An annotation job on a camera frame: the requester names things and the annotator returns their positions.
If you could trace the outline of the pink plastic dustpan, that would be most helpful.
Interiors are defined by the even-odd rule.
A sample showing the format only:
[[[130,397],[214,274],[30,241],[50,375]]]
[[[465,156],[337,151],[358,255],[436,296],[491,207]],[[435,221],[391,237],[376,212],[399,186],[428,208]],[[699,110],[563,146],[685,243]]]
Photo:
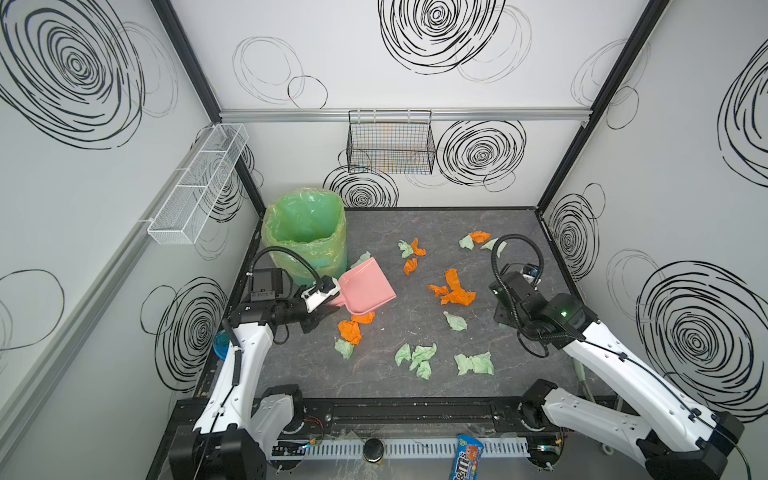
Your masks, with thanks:
[[[344,307],[354,316],[367,315],[396,298],[396,293],[375,258],[345,272],[338,280],[339,295],[329,304]]]

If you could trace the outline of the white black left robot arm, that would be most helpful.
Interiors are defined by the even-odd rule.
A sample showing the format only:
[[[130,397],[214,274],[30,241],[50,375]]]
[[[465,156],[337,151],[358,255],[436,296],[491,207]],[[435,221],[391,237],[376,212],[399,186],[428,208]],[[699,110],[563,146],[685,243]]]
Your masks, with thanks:
[[[287,427],[301,428],[301,392],[278,387],[257,396],[259,376],[276,330],[297,323],[313,330],[336,312],[337,280],[323,276],[308,287],[294,285],[280,268],[248,275],[242,299],[223,320],[229,348],[200,417],[177,429],[168,453],[175,479],[263,479],[269,456]]]

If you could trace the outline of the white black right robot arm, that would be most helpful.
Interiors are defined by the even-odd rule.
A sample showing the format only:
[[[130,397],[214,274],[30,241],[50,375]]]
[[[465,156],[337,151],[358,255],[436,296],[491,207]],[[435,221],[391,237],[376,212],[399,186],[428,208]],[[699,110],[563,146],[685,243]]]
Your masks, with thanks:
[[[631,408],[610,409],[537,380],[518,411],[531,431],[549,426],[586,435],[641,464],[654,479],[719,479],[738,448],[743,424],[682,393],[637,355],[624,349],[609,327],[569,294],[550,300],[519,272],[501,272],[490,290],[523,344],[557,349],[583,364]]]

